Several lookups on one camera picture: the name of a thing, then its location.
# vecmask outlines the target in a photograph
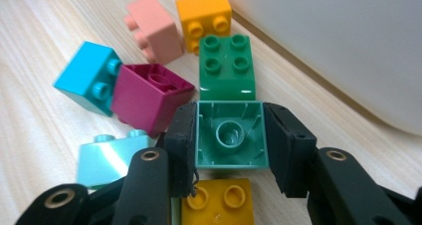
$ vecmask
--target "light blue brick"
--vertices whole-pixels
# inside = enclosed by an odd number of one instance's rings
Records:
[[[97,188],[127,175],[131,158],[139,150],[153,147],[154,140],[144,130],[131,130],[126,138],[109,134],[95,137],[93,143],[81,145],[77,182]]]

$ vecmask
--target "white object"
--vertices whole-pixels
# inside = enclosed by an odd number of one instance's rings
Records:
[[[422,0],[229,0],[369,111],[422,134]]]

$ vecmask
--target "green brick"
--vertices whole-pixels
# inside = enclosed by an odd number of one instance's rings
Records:
[[[269,166],[262,102],[200,101],[197,105],[198,169]]]
[[[207,36],[200,41],[201,101],[253,101],[255,74],[249,37]]]

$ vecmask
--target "pink brick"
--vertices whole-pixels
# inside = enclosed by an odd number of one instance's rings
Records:
[[[162,65],[123,65],[114,86],[111,110],[120,121],[157,136],[193,93],[192,84]]]
[[[127,5],[127,28],[149,63],[167,64],[183,55],[174,20],[158,0],[137,0]]]

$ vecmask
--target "screw hole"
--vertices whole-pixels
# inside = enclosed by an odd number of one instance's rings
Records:
[[[150,161],[150,160],[154,160],[155,158],[157,158],[159,156],[159,152],[157,152],[157,151],[147,151],[147,152],[144,152],[141,156],[140,156],[140,158],[142,159],[142,160],[145,160],[145,161]]]
[[[326,152],[326,155],[334,160],[337,161],[345,161],[347,160],[347,156],[344,155],[342,152],[330,150]]]
[[[59,208],[68,204],[75,197],[75,191],[70,188],[59,190],[50,195],[44,202],[47,208]]]

